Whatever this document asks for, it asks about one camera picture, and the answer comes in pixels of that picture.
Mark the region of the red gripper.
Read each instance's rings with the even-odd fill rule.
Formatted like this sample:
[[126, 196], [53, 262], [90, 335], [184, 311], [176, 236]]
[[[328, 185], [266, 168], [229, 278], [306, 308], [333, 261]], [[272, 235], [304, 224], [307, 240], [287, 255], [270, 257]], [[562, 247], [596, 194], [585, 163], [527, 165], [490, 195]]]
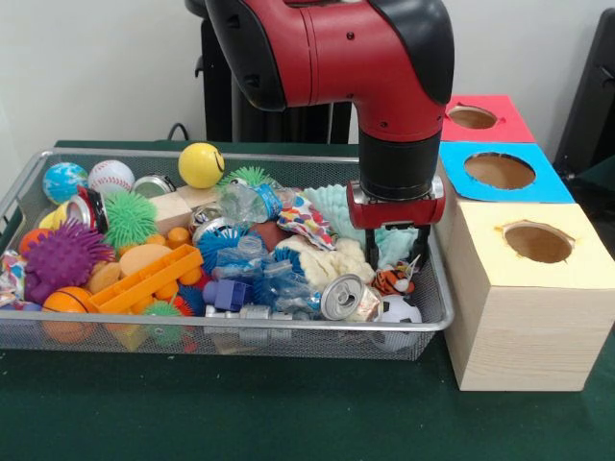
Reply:
[[408, 262], [412, 273], [419, 273], [429, 260], [429, 225], [440, 221], [445, 204], [445, 188], [441, 178], [435, 176], [429, 193], [411, 201], [387, 202], [370, 198], [351, 181], [346, 187], [350, 221], [355, 229], [365, 231], [365, 260], [373, 270], [378, 269], [380, 252], [376, 242], [376, 229], [381, 227], [417, 227]]

